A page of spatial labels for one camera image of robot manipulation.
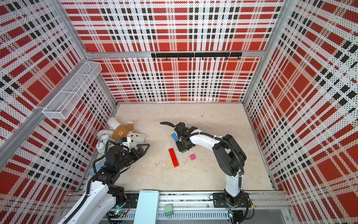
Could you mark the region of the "black hook rail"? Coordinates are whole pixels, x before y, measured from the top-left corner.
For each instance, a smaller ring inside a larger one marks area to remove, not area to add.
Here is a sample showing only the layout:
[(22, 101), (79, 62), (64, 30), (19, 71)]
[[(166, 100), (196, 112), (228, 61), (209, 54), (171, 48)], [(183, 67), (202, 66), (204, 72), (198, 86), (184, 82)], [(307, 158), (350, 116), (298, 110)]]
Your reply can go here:
[(229, 57), (242, 57), (242, 52), (194, 52), (194, 53), (152, 53), (152, 58), (205, 58), (205, 57), (223, 57), (223, 58), (229, 58)]

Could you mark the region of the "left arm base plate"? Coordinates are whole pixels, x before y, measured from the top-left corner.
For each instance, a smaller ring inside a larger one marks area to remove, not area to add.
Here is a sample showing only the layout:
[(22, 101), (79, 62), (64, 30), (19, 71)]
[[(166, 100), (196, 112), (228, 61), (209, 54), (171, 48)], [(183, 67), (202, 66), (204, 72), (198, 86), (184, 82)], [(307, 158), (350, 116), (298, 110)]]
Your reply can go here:
[(120, 193), (119, 195), (105, 194), (96, 208), (104, 209), (136, 209), (139, 199), (139, 193)]

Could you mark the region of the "pale green upright panel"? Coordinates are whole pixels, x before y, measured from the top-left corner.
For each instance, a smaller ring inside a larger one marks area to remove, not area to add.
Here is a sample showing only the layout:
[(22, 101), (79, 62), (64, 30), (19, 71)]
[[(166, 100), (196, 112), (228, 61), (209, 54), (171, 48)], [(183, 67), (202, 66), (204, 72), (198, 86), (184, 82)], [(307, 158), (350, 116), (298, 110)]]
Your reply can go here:
[(156, 224), (158, 219), (159, 191), (141, 190), (134, 224)]

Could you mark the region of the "pink small lego brick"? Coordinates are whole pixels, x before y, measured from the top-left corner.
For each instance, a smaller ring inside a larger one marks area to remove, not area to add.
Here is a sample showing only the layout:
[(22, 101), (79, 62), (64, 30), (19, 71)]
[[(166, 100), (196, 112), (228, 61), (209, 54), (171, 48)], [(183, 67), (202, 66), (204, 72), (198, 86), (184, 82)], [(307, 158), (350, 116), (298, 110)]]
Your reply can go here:
[(191, 159), (192, 161), (195, 160), (195, 159), (196, 159), (195, 154), (191, 154), (191, 155), (190, 155), (190, 159)]

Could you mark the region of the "red lego brick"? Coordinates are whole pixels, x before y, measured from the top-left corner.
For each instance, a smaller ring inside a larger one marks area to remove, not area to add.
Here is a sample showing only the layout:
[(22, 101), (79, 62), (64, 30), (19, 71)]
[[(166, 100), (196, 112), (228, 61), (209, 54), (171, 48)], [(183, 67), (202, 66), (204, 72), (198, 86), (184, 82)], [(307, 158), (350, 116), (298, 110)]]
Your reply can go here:
[(179, 167), (179, 163), (178, 163), (178, 160), (176, 158), (172, 158), (172, 163), (173, 163), (174, 168)]
[(169, 151), (169, 154), (170, 154), (171, 159), (172, 159), (172, 160), (176, 160), (177, 158), (176, 158), (174, 149), (171, 148), (171, 149), (169, 149), (168, 151)]

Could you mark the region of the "green terminal connector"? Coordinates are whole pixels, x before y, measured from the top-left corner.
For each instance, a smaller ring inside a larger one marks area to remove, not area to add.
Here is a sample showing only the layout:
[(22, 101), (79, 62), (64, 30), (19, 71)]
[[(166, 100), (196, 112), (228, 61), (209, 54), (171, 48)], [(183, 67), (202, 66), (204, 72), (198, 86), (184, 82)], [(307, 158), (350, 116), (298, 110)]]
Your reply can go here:
[(165, 217), (170, 217), (174, 214), (172, 204), (167, 204), (164, 206), (164, 215)]

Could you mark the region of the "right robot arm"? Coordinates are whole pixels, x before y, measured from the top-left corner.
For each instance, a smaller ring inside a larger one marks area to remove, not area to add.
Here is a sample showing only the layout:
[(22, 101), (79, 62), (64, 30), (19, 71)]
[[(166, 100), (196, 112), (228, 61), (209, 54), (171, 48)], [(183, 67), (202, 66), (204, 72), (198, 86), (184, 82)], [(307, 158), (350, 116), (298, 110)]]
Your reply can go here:
[(187, 128), (183, 122), (177, 125), (170, 122), (160, 124), (170, 126), (176, 132), (176, 146), (180, 152), (188, 151), (194, 146), (201, 146), (213, 152), (220, 169), (226, 175), (225, 201), (229, 207), (238, 207), (245, 196), (241, 185), (247, 156), (234, 137), (230, 134), (223, 137), (211, 135), (196, 127)]

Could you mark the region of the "white alarm clock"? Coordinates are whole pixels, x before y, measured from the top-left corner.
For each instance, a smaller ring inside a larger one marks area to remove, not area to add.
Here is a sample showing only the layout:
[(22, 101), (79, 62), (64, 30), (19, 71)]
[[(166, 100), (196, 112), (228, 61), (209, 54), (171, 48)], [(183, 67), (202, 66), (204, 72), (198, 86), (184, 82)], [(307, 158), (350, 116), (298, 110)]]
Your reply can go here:
[(100, 136), (99, 141), (96, 145), (96, 149), (99, 154), (101, 154), (101, 155), (105, 154), (106, 149), (107, 149), (107, 146), (106, 146), (107, 141), (114, 142), (114, 139), (111, 136), (109, 136), (108, 134), (103, 134)]

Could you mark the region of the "light blue case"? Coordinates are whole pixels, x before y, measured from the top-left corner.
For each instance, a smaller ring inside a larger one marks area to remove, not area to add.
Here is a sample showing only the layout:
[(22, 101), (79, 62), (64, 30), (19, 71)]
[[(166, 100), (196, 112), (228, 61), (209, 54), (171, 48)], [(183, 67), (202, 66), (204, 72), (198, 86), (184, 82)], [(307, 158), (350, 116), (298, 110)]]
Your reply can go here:
[[(105, 165), (105, 162), (106, 162), (105, 158), (96, 162), (96, 171), (99, 171)], [(95, 174), (94, 169), (93, 169), (93, 167), (91, 167), (89, 170), (89, 175), (94, 176), (94, 174)]]

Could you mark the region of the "white teddy bear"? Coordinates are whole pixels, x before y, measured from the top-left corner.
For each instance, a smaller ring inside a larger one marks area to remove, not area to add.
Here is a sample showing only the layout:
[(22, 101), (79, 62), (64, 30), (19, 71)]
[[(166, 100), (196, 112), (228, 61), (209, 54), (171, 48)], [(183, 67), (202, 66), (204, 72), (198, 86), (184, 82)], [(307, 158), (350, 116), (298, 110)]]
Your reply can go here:
[(144, 144), (146, 135), (134, 130), (132, 121), (127, 124), (121, 124), (115, 117), (111, 117), (107, 121), (108, 129), (100, 130), (97, 137), (101, 139), (104, 135), (111, 137), (115, 142), (119, 142), (122, 138), (130, 138), (130, 148), (136, 147), (137, 144)]

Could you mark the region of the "blue lego brick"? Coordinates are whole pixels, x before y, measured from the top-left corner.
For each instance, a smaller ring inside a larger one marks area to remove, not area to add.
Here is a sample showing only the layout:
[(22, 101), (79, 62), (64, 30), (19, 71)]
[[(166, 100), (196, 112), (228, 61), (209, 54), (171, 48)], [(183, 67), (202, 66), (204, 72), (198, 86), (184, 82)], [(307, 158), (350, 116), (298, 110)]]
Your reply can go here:
[(171, 134), (171, 137), (175, 142), (179, 141), (179, 138), (176, 133)]

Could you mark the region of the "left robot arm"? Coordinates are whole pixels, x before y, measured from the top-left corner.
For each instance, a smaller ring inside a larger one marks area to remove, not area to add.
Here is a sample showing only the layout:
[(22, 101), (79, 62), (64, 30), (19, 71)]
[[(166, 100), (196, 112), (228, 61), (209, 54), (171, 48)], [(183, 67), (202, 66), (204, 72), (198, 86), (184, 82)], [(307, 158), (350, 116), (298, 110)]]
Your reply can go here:
[(129, 148), (108, 140), (102, 146), (103, 156), (93, 162), (95, 174), (88, 180), (79, 201), (59, 221), (60, 224), (98, 224), (111, 209), (129, 202), (124, 188), (115, 183), (122, 173), (145, 156), (150, 144)]

